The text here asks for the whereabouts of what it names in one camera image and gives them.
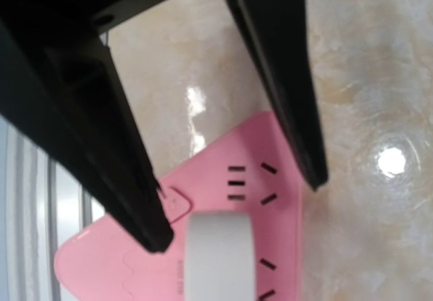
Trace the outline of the white square adapter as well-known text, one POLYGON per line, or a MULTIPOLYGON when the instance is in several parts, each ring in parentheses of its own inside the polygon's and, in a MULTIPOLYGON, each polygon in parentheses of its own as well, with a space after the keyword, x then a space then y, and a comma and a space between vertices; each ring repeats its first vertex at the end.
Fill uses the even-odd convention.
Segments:
POLYGON ((191 215, 185 237, 185 299, 254 300, 254 260, 253 228, 247 214, 201 212, 191 215))

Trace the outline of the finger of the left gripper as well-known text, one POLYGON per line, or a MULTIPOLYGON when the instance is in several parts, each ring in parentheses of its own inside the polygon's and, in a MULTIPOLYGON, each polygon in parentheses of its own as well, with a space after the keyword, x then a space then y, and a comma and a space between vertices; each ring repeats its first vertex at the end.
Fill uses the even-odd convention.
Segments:
POLYGON ((147 251, 174 233, 110 50, 88 24, 1 16, 1 114, 147 251))
POLYGON ((312 190, 328 181, 310 67, 306 0, 225 0, 312 190))

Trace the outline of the pink triangular power strip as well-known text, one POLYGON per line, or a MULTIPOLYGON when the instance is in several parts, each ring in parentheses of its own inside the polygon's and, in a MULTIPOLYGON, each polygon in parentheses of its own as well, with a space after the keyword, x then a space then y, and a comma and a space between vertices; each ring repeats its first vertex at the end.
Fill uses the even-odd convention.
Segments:
POLYGON ((161 179, 174 231, 152 254, 111 216, 70 238, 55 274, 78 300, 183 300, 187 223, 199 212, 243 212, 254 232, 256 300, 300 295, 302 178, 272 112, 241 123, 161 179))

